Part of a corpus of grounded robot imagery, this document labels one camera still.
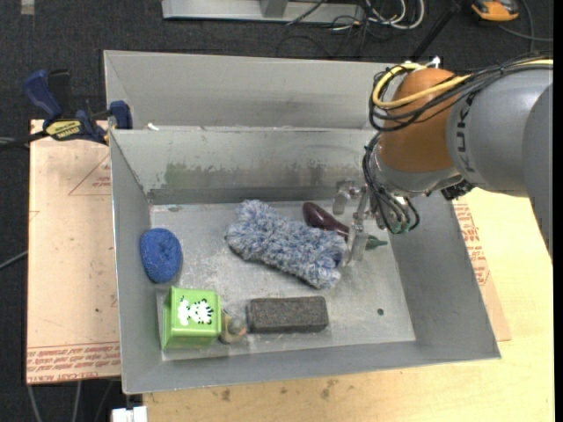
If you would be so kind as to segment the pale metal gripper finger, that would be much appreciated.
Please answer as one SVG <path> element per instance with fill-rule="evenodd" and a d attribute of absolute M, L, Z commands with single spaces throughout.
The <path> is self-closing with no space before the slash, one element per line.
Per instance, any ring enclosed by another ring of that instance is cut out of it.
<path fill-rule="evenodd" d="M 336 184 L 336 194 L 333 198 L 333 214 L 342 215 L 345 212 L 348 200 L 353 189 L 352 181 L 339 181 Z"/>
<path fill-rule="evenodd" d="M 359 262 L 363 260 L 366 244 L 368 241 L 368 233 L 361 224 L 353 224 L 348 233 L 347 240 L 347 256 L 345 264 L 348 266 L 353 261 Z"/>

